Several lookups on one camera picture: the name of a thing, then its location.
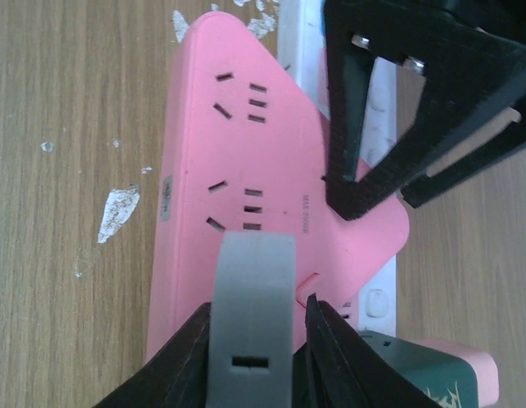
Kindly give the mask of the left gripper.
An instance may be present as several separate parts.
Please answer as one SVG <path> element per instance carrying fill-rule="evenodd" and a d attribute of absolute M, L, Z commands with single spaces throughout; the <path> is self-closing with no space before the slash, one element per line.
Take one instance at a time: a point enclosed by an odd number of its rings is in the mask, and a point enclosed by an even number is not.
<path fill-rule="evenodd" d="M 470 152 L 462 144 L 484 124 L 526 105 L 526 0 L 326 1 L 322 16 L 326 201 L 341 218 L 404 200 L 402 189 Z M 417 77 L 419 94 L 407 105 L 410 123 L 394 127 L 386 152 L 362 170 L 383 112 L 400 111 L 397 94 L 384 91 L 384 69 Z"/>

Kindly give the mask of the white folding charger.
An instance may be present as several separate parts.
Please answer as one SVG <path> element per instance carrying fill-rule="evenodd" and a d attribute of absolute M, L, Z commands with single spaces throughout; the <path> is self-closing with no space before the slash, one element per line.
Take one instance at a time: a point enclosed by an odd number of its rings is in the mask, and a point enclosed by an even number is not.
<path fill-rule="evenodd" d="M 296 241 L 227 232 L 212 299 L 206 406 L 289 407 Z"/>

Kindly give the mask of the pink plug adapter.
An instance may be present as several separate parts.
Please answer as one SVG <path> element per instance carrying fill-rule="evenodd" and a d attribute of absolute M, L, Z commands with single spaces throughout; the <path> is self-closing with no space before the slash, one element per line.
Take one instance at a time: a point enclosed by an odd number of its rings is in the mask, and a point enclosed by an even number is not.
<path fill-rule="evenodd" d="M 477 379 L 480 406 L 490 407 L 498 402 L 500 397 L 499 372 L 495 360 L 488 352 L 437 337 L 411 339 L 410 341 L 466 361 L 474 370 Z"/>

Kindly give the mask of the pink triangular socket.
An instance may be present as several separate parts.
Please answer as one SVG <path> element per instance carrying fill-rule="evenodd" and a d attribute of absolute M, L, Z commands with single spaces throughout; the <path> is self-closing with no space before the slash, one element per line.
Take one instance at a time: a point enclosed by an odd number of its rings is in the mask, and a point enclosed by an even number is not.
<path fill-rule="evenodd" d="M 173 58 L 146 354 L 212 298 L 225 233 L 293 235 L 294 344 L 310 294 L 342 307 L 405 244 L 402 204 L 347 221 L 325 201 L 329 122 L 232 14 L 209 12 Z"/>

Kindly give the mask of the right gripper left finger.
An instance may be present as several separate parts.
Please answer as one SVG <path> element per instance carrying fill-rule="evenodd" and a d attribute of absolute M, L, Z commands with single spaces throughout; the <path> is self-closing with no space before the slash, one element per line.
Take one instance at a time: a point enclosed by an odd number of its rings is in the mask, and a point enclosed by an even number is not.
<path fill-rule="evenodd" d="M 203 407 L 211 304 L 203 303 L 132 377 L 98 407 Z"/>

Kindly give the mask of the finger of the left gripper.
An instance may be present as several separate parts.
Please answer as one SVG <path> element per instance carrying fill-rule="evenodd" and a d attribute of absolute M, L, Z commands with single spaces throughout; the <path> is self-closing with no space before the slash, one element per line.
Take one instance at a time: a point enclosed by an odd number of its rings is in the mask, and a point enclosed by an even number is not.
<path fill-rule="evenodd" d="M 463 147 L 472 150 L 440 172 L 417 178 L 402 189 L 404 200 L 421 207 L 482 171 L 526 149 L 526 105 L 507 108 L 484 124 Z"/>

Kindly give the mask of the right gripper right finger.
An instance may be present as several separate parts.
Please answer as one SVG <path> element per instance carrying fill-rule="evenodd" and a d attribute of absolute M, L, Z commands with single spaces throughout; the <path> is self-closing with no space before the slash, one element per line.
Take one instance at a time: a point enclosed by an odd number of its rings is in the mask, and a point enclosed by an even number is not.
<path fill-rule="evenodd" d="M 306 343 L 293 355 L 293 407 L 437 407 L 326 301 L 312 294 Z"/>

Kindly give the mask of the green dragon cube socket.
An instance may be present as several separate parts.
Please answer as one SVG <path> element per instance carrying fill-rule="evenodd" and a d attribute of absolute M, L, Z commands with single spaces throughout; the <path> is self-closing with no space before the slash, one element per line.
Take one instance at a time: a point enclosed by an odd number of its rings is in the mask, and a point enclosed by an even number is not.
<path fill-rule="evenodd" d="M 478 381 L 463 359 L 376 331 L 360 336 L 398 374 L 442 407 L 478 407 Z"/>

